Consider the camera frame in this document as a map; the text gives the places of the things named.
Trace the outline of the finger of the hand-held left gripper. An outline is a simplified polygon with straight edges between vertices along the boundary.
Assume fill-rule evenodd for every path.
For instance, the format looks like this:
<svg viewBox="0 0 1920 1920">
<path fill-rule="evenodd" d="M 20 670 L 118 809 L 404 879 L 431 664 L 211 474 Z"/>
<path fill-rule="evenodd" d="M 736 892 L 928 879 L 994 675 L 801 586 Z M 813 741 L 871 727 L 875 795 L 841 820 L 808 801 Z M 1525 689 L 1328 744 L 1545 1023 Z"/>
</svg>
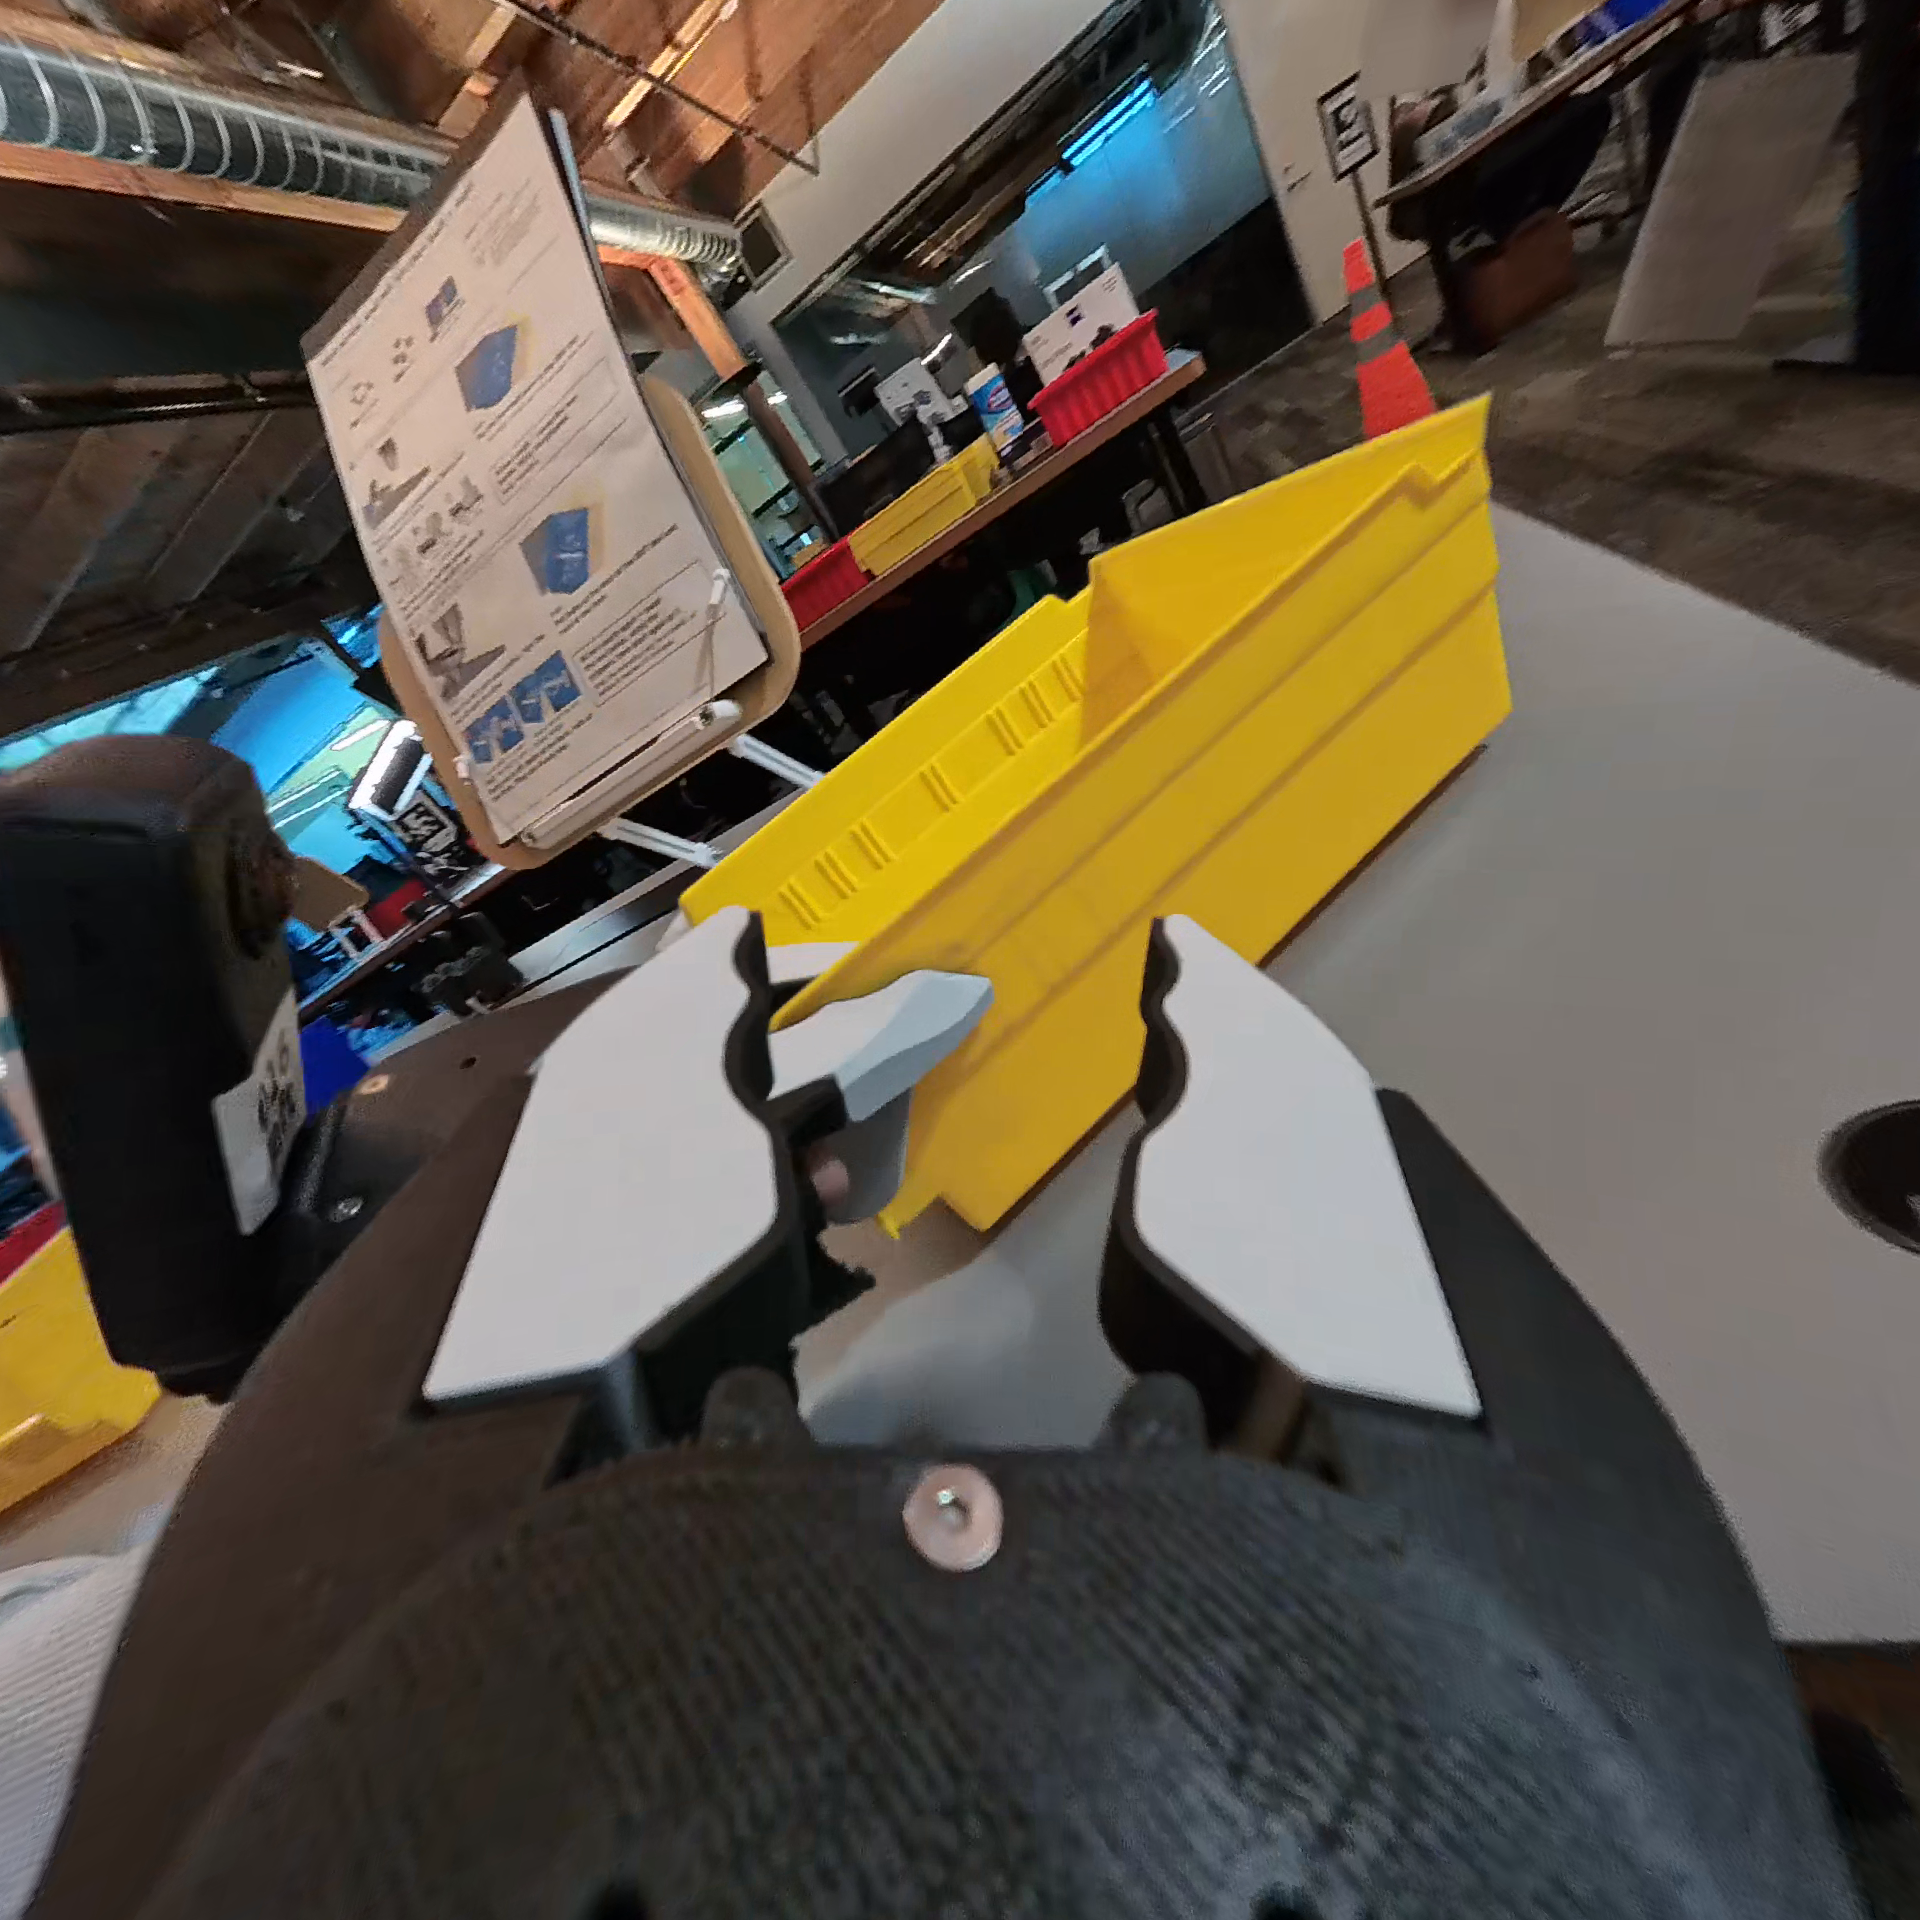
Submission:
<svg viewBox="0 0 1920 1920">
<path fill-rule="evenodd" d="M 810 1190 L 827 1225 L 867 1221 L 882 1212 L 906 1170 L 909 1097 L 810 1144 Z"/>
<path fill-rule="evenodd" d="M 983 974 L 909 972 L 880 991 L 835 1002 L 770 1035 L 770 1101 L 826 1101 L 867 1121 L 912 1094 L 991 1011 Z"/>
</svg>

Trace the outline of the wooden backing board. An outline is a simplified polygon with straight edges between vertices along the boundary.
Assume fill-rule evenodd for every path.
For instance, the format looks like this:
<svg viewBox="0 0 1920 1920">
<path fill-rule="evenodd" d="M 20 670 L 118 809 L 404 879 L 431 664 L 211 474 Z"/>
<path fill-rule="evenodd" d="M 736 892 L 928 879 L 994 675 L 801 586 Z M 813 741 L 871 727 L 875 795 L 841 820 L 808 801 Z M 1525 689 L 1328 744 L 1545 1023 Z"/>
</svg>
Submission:
<svg viewBox="0 0 1920 1920">
<path fill-rule="evenodd" d="M 540 868 L 705 760 L 798 682 L 781 580 L 696 408 L 640 377 L 644 466 L 580 477 L 522 529 L 527 590 L 453 586 L 380 614 L 380 668 L 484 859 Z"/>
</svg>

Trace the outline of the silver ventilation duct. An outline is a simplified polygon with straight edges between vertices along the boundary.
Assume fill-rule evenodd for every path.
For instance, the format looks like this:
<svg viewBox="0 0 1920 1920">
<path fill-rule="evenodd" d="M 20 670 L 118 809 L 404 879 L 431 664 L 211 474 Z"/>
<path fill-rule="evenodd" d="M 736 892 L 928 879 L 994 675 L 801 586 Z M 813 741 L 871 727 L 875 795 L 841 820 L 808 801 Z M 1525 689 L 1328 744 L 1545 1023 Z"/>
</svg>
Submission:
<svg viewBox="0 0 1920 1920">
<path fill-rule="evenodd" d="M 103 51 L 3 37 L 3 145 L 164 177 L 408 210 L 443 153 L 251 91 Z"/>
</svg>

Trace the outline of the large red bin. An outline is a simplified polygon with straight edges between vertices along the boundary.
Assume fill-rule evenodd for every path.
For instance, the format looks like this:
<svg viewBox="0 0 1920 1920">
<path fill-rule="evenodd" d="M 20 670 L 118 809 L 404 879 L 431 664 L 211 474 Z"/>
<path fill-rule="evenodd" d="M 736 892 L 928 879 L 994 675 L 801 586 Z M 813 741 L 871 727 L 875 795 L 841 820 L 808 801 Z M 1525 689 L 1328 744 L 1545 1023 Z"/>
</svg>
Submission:
<svg viewBox="0 0 1920 1920">
<path fill-rule="evenodd" d="M 1157 311 L 1148 307 L 1048 377 L 1033 397 L 1033 418 L 1051 447 L 1068 447 L 1166 373 Z"/>
</svg>

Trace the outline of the wooden table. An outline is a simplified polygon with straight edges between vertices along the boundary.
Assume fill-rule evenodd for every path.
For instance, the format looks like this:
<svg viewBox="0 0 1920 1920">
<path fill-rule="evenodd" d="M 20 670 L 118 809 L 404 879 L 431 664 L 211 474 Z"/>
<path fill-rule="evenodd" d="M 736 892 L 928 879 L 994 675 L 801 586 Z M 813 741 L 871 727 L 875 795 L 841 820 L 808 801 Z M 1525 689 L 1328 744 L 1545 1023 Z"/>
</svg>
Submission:
<svg viewBox="0 0 1920 1920">
<path fill-rule="evenodd" d="M 859 592 L 826 612 L 817 623 L 803 625 L 798 635 L 801 654 L 823 648 L 841 628 L 853 625 L 867 612 L 875 612 L 888 595 L 899 595 L 900 590 L 906 590 L 906 584 L 942 563 L 950 554 L 986 534 L 996 519 L 1057 490 L 1069 474 L 1077 474 L 1077 468 L 1091 464 L 1109 444 L 1141 441 L 1156 464 L 1156 474 L 1163 477 L 1177 513 L 1197 510 L 1197 505 L 1203 503 L 1197 497 L 1197 477 L 1189 461 L 1189 447 L 1178 437 L 1173 412 L 1177 401 L 1189 397 L 1205 373 L 1209 364 L 1200 350 L 1173 347 L 1163 377 L 1152 380 L 1135 397 L 1128 397 L 1124 405 L 1093 419 L 1093 427 L 1077 436 L 1069 444 L 1051 447 L 1032 461 L 983 505 L 960 513 L 953 527 L 941 529 L 906 558 L 900 558 L 888 570 L 880 570 Z"/>
</svg>

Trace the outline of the small red bin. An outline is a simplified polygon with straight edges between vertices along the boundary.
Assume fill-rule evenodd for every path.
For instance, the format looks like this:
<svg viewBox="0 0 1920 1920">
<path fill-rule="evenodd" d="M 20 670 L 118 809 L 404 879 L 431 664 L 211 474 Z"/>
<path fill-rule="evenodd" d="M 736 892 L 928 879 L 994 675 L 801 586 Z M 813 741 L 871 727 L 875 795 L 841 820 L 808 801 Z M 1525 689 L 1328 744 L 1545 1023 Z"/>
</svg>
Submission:
<svg viewBox="0 0 1920 1920">
<path fill-rule="evenodd" d="M 781 592 L 796 618 L 796 625 L 808 631 L 867 586 L 871 574 L 853 554 L 853 541 L 841 538 L 803 558 L 781 584 Z"/>
</svg>

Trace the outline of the white printed box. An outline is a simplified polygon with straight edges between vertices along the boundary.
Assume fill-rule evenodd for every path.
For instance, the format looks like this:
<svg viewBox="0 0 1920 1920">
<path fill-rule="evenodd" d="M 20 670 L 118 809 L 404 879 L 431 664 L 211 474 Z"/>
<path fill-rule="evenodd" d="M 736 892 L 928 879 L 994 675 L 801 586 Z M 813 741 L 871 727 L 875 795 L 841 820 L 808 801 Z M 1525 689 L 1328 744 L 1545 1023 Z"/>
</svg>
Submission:
<svg viewBox="0 0 1920 1920">
<path fill-rule="evenodd" d="M 1104 262 L 1099 271 L 1082 274 L 1078 285 L 1021 335 L 1021 347 L 1047 386 L 1135 318 L 1141 304 L 1128 277 L 1116 262 Z"/>
</svg>

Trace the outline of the orange traffic cone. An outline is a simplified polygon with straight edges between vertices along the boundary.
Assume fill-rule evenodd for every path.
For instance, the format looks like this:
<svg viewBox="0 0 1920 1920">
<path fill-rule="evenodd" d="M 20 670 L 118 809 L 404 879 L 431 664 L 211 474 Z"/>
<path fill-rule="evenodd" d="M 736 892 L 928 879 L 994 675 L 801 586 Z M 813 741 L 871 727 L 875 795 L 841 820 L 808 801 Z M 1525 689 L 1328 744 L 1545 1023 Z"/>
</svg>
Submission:
<svg viewBox="0 0 1920 1920">
<path fill-rule="evenodd" d="M 1382 294 L 1366 241 L 1348 241 L 1341 251 L 1341 277 L 1348 298 L 1348 342 L 1355 350 L 1355 383 L 1359 436 L 1378 441 L 1413 424 L 1429 419 L 1439 405 L 1400 335 L 1391 303 Z"/>
</svg>

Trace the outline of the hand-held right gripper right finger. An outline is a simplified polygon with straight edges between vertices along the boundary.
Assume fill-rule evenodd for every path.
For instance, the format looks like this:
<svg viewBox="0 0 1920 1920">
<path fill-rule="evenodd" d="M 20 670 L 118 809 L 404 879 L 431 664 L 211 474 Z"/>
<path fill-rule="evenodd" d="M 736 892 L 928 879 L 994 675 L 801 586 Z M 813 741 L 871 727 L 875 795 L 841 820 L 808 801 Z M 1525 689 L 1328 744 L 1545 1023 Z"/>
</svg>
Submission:
<svg viewBox="0 0 1920 1920">
<path fill-rule="evenodd" d="M 1472 1425 L 1477 1385 L 1364 1062 L 1192 917 L 1148 932 L 1128 1279 L 1239 1360 Z"/>
</svg>

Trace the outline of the grey desk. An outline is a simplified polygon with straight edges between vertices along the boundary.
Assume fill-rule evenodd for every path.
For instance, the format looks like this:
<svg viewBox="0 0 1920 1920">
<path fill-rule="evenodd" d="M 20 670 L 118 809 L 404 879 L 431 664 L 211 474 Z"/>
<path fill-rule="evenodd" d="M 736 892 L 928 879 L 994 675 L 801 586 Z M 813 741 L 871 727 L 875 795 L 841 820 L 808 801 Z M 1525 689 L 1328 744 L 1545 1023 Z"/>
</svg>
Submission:
<svg viewBox="0 0 1920 1920">
<path fill-rule="evenodd" d="M 1918 1097 L 1918 689 L 1493 507 L 1512 715 L 1256 967 L 1413 1101 L 1615 1335 L 1790 1644 L 1918 1642 L 1918 1258 L 1816 1156 Z M 988 1232 L 942 1203 L 801 1341 L 831 1446 L 1082 1446 L 1133 1092 Z M 1466 1254 L 1426 1225 L 1496 1428 Z"/>
</svg>

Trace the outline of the white panel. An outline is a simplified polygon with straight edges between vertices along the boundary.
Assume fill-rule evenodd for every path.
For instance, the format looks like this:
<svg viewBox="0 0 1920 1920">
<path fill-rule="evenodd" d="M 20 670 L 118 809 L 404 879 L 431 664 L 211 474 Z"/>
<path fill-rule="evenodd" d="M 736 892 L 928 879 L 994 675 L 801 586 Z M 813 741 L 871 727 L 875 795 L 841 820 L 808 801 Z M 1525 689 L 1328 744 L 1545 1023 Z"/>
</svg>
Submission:
<svg viewBox="0 0 1920 1920">
<path fill-rule="evenodd" d="M 1734 345 L 1857 91 L 1857 55 L 1701 72 L 1604 325 L 1609 350 Z"/>
</svg>

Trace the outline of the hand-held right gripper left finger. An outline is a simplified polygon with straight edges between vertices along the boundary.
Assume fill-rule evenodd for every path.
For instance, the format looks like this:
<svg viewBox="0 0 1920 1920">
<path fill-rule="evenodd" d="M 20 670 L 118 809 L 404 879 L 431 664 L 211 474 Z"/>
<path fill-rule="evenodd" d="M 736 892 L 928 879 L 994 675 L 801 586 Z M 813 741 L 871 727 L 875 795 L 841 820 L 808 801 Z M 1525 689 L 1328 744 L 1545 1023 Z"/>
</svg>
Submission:
<svg viewBox="0 0 1920 1920">
<path fill-rule="evenodd" d="M 766 991 L 759 917 L 724 907 L 545 1049 L 427 1402 L 589 1382 L 781 1241 Z"/>
</svg>

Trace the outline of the printed instruction sheet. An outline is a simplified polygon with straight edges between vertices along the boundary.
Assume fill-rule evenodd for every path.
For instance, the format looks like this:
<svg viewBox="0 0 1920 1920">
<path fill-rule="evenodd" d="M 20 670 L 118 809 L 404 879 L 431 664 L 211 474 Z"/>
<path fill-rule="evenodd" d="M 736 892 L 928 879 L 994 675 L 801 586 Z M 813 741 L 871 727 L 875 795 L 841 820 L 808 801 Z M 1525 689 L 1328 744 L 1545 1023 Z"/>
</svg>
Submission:
<svg viewBox="0 0 1920 1920">
<path fill-rule="evenodd" d="M 509 86 L 427 200 L 302 339 L 380 612 L 527 590 L 515 544 L 568 482 L 644 466 L 616 329 L 555 111 Z"/>
</svg>

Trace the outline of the small yellow bin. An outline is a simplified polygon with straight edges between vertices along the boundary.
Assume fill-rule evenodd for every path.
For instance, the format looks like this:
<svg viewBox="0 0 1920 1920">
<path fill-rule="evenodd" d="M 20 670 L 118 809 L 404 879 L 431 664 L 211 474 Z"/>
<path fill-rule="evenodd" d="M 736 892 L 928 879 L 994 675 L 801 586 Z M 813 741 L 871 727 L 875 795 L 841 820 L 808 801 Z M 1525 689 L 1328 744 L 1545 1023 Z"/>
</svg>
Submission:
<svg viewBox="0 0 1920 1920">
<path fill-rule="evenodd" d="M 996 473 L 1000 456 L 991 437 L 963 444 L 849 531 L 853 563 L 874 580 L 899 569 L 986 505 Z"/>
</svg>

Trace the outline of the yellow plastic bin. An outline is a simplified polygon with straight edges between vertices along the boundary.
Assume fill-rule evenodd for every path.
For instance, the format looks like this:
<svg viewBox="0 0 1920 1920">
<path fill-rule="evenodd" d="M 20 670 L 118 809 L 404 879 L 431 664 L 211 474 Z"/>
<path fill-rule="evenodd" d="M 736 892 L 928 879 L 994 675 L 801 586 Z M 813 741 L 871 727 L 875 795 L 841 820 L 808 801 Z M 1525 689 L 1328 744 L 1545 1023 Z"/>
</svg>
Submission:
<svg viewBox="0 0 1920 1920">
<path fill-rule="evenodd" d="M 1157 920 L 1267 961 L 1506 723 L 1486 424 L 1476 397 L 1099 554 L 683 894 L 849 946 L 781 1030 L 909 972 L 991 982 L 912 1092 L 886 1235 L 988 1232 L 1131 1094 Z"/>
<path fill-rule="evenodd" d="M 3 1512 L 155 1412 L 159 1382 L 109 1356 L 56 1203 L 3 1238 Z"/>
</svg>

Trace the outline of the black desk grommet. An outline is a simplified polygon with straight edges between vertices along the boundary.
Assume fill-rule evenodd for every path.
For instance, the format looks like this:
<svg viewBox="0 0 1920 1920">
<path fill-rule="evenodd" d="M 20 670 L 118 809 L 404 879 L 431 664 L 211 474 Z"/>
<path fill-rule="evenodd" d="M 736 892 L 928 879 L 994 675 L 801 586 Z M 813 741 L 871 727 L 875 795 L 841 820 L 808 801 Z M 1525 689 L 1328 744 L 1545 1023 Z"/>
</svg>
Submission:
<svg viewBox="0 0 1920 1920">
<path fill-rule="evenodd" d="M 1816 1177 L 1854 1225 L 1918 1254 L 1918 1097 L 1837 1121 L 1821 1147 Z"/>
</svg>

